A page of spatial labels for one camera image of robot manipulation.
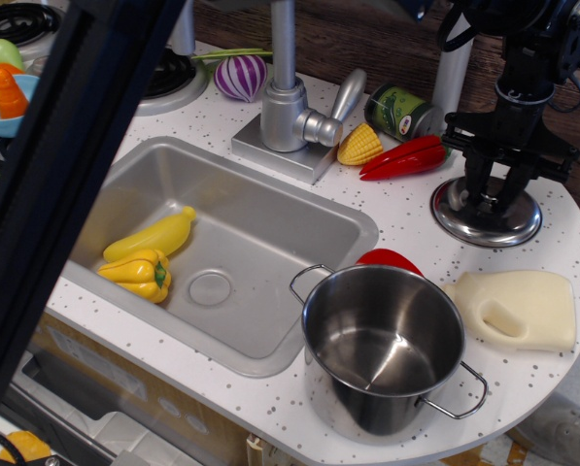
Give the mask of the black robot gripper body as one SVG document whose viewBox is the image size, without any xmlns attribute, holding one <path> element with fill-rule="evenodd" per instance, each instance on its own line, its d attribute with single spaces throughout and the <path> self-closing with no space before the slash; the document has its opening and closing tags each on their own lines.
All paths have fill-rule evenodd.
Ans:
<svg viewBox="0 0 580 466">
<path fill-rule="evenodd" d="M 555 86 L 524 92 L 504 82 L 495 84 L 496 105 L 488 113 L 449 113 L 441 137 L 452 149 L 475 149 L 480 156 L 510 168 L 529 167 L 532 179 L 565 183 L 580 149 L 550 131 L 543 112 L 552 105 Z"/>
</svg>

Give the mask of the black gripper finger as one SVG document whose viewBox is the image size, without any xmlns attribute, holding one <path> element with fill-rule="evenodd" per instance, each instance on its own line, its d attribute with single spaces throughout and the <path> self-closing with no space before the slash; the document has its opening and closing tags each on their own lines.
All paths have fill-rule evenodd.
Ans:
<svg viewBox="0 0 580 466">
<path fill-rule="evenodd" d="M 497 213 L 505 213 L 518 199 L 532 179 L 533 173 L 534 168 L 528 165 L 509 169 L 496 197 L 495 211 Z"/>
<path fill-rule="evenodd" d="M 468 146 L 463 151 L 463 156 L 466 202 L 475 209 L 488 209 L 493 203 L 493 198 L 488 193 L 488 185 L 495 162 L 482 148 L 477 149 L 474 146 Z"/>
</svg>

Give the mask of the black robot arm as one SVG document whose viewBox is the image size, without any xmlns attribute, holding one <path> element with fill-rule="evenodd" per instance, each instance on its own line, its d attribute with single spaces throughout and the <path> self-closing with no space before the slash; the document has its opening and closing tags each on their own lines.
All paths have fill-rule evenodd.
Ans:
<svg viewBox="0 0 580 466">
<path fill-rule="evenodd" d="M 0 174 L 0 402 L 184 6 L 66 12 Z"/>
</svg>

